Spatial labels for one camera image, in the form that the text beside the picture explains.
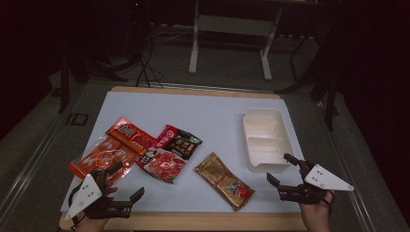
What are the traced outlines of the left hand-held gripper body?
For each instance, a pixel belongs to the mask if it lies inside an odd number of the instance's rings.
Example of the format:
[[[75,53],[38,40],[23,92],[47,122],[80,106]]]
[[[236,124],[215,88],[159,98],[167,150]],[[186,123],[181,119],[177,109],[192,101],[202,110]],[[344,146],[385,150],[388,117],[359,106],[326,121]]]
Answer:
[[[71,195],[65,220],[76,220],[79,213],[90,219],[128,218],[132,201],[115,201],[106,192],[106,171],[87,174]]]

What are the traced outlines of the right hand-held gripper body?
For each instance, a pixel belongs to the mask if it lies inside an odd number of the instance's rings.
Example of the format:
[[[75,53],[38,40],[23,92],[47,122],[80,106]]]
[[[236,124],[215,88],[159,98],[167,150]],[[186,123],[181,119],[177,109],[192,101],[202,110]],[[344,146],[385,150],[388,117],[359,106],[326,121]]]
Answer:
[[[297,165],[303,182],[296,187],[280,185],[279,198],[303,204],[318,204],[328,190],[353,191],[355,188],[320,164],[300,160]]]

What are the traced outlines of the orange clear snack packet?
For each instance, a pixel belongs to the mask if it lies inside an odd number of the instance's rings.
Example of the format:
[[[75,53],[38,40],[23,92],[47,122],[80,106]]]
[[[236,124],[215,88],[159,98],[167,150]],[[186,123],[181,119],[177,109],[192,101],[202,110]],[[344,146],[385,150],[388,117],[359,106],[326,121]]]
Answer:
[[[74,159],[68,168],[76,177],[84,179],[94,170],[107,169],[122,162],[121,168],[108,175],[109,179],[116,181],[130,172],[155,141],[155,137],[129,119],[120,117],[90,151]]]

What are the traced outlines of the white divided food container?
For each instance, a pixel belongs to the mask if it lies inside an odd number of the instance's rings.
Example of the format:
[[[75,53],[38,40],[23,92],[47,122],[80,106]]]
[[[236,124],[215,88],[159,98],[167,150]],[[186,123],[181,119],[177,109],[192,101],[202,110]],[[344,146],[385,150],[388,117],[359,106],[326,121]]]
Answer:
[[[280,173],[290,166],[285,154],[294,154],[279,110],[251,108],[243,118],[248,167],[253,172]]]

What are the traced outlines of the packet with red food picture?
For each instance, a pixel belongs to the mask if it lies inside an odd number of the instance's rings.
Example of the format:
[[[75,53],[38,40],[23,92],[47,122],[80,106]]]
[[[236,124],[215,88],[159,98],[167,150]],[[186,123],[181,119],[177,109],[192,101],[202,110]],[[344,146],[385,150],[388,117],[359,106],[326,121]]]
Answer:
[[[172,184],[186,165],[186,161],[164,149],[150,148],[136,164],[151,176]]]

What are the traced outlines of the gold foil packet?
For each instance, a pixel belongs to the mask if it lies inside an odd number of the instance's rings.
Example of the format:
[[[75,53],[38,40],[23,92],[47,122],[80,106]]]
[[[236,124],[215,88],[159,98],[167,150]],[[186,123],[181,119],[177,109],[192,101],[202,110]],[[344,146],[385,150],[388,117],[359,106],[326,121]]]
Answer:
[[[194,171],[206,180],[235,212],[242,209],[254,194],[254,189],[233,174],[216,153],[211,153]]]

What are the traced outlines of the red and black packet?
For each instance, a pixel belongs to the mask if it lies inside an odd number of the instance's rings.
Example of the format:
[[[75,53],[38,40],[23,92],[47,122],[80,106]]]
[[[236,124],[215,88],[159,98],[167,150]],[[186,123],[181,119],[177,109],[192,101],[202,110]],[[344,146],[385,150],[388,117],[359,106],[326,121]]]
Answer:
[[[202,140],[192,133],[166,125],[157,137],[154,146],[172,152],[184,160],[189,160],[201,144]]]

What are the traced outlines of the person's left hand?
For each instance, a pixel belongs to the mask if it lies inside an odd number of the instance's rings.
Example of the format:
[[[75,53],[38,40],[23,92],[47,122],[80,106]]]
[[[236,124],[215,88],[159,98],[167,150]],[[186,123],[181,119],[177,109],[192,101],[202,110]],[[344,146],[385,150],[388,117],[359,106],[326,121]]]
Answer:
[[[84,214],[80,214],[81,221],[76,225],[76,232],[103,232],[105,225],[109,222],[108,218],[89,219]]]

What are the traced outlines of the person's right hand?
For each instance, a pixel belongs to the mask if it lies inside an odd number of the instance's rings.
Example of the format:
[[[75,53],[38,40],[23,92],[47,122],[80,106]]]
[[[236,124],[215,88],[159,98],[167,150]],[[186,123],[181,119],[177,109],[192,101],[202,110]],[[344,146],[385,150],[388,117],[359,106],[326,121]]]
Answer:
[[[329,219],[333,200],[334,192],[328,190],[324,200],[318,204],[299,204],[308,232],[331,232]]]

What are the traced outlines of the black rectangular floor plate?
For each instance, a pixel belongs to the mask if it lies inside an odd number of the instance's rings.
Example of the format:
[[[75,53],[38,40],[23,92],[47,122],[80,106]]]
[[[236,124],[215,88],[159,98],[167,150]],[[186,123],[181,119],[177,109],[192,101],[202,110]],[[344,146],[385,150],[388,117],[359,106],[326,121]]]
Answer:
[[[70,113],[65,123],[66,126],[85,126],[89,119],[88,114]]]

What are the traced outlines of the black stand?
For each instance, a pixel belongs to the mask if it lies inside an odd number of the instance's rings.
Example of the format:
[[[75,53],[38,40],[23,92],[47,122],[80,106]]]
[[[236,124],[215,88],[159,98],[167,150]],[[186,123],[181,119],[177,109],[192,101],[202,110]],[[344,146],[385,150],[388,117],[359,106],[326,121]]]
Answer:
[[[92,60],[85,54],[83,54],[79,49],[77,49],[64,35],[59,42],[59,47],[61,49],[61,71],[60,71],[60,108],[59,113],[63,113],[69,105],[70,102],[70,72],[73,72],[73,76],[78,75],[80,78],[86,78],[86,71],[83,68],[83,63],[90,66],[93,70],[101,73],[108,79],[114,81],[125,81],[116,75],[114,72],[100,65],[97,61]]]
[[[336,97],[337,76],[334,74],[330,74],[329,71],[323,65],[323,63],[320,61],[320,51],[316,52],[311,63],[300,76],[297,76],[295,70],[295,65],[293,61],[294,55],[297,53],[299,48],[304,44],[304,42],[307,39],[307,37],[304,37],[298,43],[296,48],[292,51],[291,57],[289,59],[292,75],[296,80],[296,83],[290,85],[289,87],[276,90],[276,93],[289,94],[311,83],[315,83],[309,96],[315,102],[320,102],[324,96],[327,96],[324,121],[326,123],[327,128],[330,131],[333,131],[333,115],[335,113],[334,103]]]

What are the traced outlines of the white table mat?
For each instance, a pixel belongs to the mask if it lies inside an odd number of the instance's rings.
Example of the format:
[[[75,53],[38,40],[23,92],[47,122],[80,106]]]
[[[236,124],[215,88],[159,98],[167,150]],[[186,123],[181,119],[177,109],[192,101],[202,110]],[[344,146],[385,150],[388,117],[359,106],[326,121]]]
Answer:
[[[254,189],[249,202],[239,210],[241,214],[297,213],[298,205],[281,201],[264,173],[248,169],[243,117],[254,107],[280,111],[293,154],[301,158],[303,153],[282,100],[114,91],[106,94],[86,148],[90,149],[122,116],[153,136],[158,136],[166,125],[172,125],[202,140],[174,183],[160,181],[138,166],[116,183],[117,200],[128,199],[136,190],[145,189],[145,194],[132,208],[135,213],[232,214],[234,210],[226,200],[194,172],[211,153],[216,153],[232,173]]]

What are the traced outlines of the metal rail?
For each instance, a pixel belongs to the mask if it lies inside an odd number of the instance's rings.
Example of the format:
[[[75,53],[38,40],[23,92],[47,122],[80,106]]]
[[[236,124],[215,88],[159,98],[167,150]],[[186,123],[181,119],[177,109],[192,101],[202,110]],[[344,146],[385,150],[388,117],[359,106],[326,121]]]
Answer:
[[[167,89],[189,89],[189,90],[206,90],[206,91],[220,91],[220,92],[259,93],[256,90],[247,90],[247,89],[240,89],[240,88],[177,84],[177,83],[166,83],[166,82],[165,83],[150,82],[149,86],[158,87],[158,88],[167,88]]]

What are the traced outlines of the white metal table frame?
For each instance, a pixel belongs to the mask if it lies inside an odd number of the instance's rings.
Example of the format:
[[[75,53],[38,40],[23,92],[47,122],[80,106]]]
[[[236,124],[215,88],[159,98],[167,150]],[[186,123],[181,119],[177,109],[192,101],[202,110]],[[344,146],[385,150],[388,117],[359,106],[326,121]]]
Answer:
[[[274,36],[276,35],[278,29],[279,20],[282,16],[283,8],[278,8],[274,14],[275,18],[272,21],[267,21],[201,14],[199,12],[199,6],[200,0],[195,0],[193,18],[193,40],[190,53],[189,74],[196,74],[197,70],[199,32],[210,31],[265,37],[266,44],[264,48],[259,51],[259,56],[264,78],[266,81],[271,81],[273,77],[271,74],[271,67],[269,64],[268,54],[270,52]]]

